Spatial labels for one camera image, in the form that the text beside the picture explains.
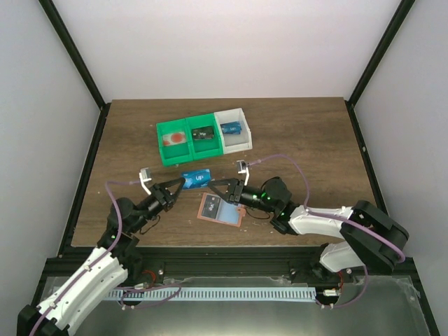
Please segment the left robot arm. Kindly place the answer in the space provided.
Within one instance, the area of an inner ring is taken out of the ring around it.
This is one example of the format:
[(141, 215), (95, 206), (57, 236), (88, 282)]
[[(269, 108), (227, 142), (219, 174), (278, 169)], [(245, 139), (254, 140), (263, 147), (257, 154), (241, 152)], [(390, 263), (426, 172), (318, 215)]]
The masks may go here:
[(106, 295), (125, 282), (134, 283), (143, 274), (136, 233), (160, 213), (175, 205), (186, 182), (174, 180), (148, 185), (144, 171), (137, 184), (146, 193), (138, 204), (110, 193), (111, 209), (106, 231), (83, 264), (52, 295), (35, 307), (26, 305), (17, 317), (18, 335), (75, 335), (89, 314)]

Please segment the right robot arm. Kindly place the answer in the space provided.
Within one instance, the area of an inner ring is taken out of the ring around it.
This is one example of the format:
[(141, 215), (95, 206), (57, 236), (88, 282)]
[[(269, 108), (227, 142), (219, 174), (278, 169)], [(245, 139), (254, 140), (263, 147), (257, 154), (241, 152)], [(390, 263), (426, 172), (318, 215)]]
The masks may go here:
[(353, 267), (391, 274), (405, 260), (403, 249), (409, 239), (408, 231), (368, 201), (338, 209), (306, 207), (292, 201), (290, 190), (278, 176), (259, 188), (237, 178), (212, 181), (208, 187), (228, 204), (270, 214), (271, 225), (283, 235), (339, 239), (337, 244), (322, 245), (321, 254), (311, 264), (317, 281), (326, 282), (335, 273)]

